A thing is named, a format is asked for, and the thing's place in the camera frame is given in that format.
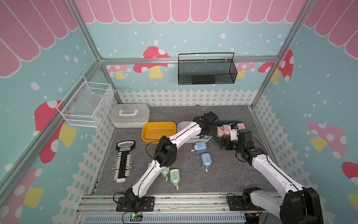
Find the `green sharpener bottom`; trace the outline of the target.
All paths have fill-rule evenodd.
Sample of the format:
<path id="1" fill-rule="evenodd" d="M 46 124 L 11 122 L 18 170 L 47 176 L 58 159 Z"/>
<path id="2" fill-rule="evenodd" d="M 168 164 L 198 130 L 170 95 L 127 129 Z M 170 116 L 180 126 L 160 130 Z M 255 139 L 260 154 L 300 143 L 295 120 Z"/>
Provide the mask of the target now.
<path id="1" fill-rule="evenodd" d="M 178 169 L 171 169 L 170 170 L 170 180 L 172 185 L 179 189 L 180 184 L 180 171 Z"/>

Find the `white storage box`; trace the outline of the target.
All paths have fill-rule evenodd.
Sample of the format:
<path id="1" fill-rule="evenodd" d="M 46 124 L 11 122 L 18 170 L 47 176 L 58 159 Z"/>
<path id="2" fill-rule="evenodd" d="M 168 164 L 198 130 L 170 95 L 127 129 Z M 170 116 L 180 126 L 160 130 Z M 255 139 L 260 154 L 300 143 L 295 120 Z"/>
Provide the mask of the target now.
<path id="1" fill-rule="evenodd" d="M 191 121 L 182 121 L 178 124 L 177 126 L 177 132 L 181 132 L 182 130 L 185 130 L 192 122 Z M 203 140 L 202 138 L 200 138 L 200 136 L 196 135 L 193 138 L 191 138 L 190 140 L 187 141 L 187 143 L 197 143 L 197 142 L 209 142 L 211 140 L 211 138 L 209 140 Z"/>

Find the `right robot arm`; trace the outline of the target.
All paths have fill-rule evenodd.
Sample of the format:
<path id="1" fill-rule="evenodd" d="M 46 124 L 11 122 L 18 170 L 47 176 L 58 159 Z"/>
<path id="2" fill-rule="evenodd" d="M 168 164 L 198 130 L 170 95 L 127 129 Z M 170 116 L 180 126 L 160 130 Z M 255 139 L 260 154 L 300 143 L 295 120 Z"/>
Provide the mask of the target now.
<path id="1" fill-rule="evenodd" d="M 282 171 L 264 149 L 256 147 L 252 133 L 247 129 L 234 129 L 233 137 L 219 138 L 221 149 L 233 150 L 241 155 L 241 162 L 247 162 L 258 170 L 277 190 L 280 197 L 265 193 L 258 187 L 243 190 L 242 195 L 231 205 L 247 210 L 266 210 L 278 217 L 283 224 L 322 224 L 324 222 L 319 194 L 313 188 L 306 188 Z"/>

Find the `pink sharpener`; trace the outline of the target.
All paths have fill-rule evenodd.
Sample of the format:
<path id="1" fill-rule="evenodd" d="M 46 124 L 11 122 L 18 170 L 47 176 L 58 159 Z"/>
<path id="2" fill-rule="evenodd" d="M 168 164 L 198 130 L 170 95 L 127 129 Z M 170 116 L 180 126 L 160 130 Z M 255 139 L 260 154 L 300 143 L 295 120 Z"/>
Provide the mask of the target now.
<path id="1" fill-rule="evenodd" d="M 223 126 L 218 126 L 217 127 L 217 137 L 218 138 L 223 138 L 225 135 L 225 130 Z"/>
<path id="2" fill-rule="evenodd" d="M 230 137 L 230 125 L 223 125 L 224 128 L 224 138 Z"/>
<path id="3" fill-rule="evenodd" d="M 237 129 L 238 130 L 246 129 L 246 126 L 244 123 L 237 123 Z"/>

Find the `yellow storage box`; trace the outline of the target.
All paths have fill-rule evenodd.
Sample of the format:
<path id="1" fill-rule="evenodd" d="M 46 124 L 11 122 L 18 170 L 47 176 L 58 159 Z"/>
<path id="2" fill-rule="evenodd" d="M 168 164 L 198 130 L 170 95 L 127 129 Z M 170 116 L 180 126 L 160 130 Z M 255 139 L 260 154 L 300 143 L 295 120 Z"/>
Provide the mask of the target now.
<path id="1" fill-rule="evenodd" d="M 146 143 L 160 140 L 162 136 L 170 137 L 177 133 L 177 126 L 170 121 L 148 122 L 142 129 L 142 140 Z"/>

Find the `pink sharpener bottom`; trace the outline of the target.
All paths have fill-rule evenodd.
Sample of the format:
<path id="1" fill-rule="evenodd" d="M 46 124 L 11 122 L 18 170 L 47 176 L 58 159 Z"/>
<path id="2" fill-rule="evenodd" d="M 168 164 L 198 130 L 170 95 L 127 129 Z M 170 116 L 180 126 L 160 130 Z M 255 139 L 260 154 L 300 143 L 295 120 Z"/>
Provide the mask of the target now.
<path id="1" fill-rule="evenodd" d="M 223 125 L 224 128 L 224 138 L 230 137 L 230 125 Z"/>

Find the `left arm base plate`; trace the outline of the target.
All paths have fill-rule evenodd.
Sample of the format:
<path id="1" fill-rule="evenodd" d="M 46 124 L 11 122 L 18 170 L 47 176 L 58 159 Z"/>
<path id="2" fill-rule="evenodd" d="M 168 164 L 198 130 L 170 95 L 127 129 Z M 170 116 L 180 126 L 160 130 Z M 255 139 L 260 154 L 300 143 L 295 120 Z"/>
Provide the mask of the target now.
<path id="1" fill-rule="evenodd" d="M 155 197 L 143 197 L 137 199 L 134 203 L 129 203 L 125 197 L 119 198 L 119 203 L 116 206 L 116 212 L 141 212 L 154 210 Z"/>

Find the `teal storage box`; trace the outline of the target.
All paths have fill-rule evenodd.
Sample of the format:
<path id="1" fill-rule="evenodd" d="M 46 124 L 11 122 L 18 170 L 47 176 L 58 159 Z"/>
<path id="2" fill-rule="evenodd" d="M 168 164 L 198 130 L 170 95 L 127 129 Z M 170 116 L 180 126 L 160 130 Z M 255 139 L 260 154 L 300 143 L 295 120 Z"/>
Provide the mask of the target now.
<path id="1" fill-rule="evenodd" d="M 223 126 L 223 125 L 230 125 L 232 123 L 243 123 L 243 122 L 238 121 L 238 120 L 224 120 L 224 121 L 217 121 L 215 124 L 217 126 Z M 230 137 L 228 137 L 228 138 L 224 138 L 224 137 L 223 138 L 218 138 L 217 137 L 217 132 L 216 132 L 216 135 L 214 137 L 215 137 L 216 140 L 221 140 L 221 139 L 229 139 L 229 140 L 231 140 Z"/>

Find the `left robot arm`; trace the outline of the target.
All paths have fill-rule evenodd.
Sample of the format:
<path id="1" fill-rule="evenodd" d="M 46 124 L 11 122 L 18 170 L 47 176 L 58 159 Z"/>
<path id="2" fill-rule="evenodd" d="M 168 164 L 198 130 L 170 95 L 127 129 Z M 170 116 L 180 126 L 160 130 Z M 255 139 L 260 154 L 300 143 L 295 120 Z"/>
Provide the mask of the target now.
<path id="1" fill-rule="evenodd" d="M 218 116 L 210 111 L 202 116 L 197 116 L 183 130 L 170 137 L 162 136 L 154 152 L 151 166 L 132 187 L 128 188 L 124 198 L 128 206 L 137 211 L 141 207 L 141 199 L 161 172 L 174 164 L 180 147 L 194 136 L 213 136 L 216 132 L 215 124 Z"/>

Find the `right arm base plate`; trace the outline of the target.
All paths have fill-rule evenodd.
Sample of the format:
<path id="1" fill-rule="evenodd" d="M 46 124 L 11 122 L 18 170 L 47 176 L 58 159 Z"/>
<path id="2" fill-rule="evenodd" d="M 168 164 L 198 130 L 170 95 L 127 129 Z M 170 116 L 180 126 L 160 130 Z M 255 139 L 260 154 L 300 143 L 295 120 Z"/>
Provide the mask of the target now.
<path id="1" fill-rule="evenodd" d="M 226 196 L 230 211 L 249 211 L 251 208 L 243 203 L 242 196 L 229 194 Z"/>

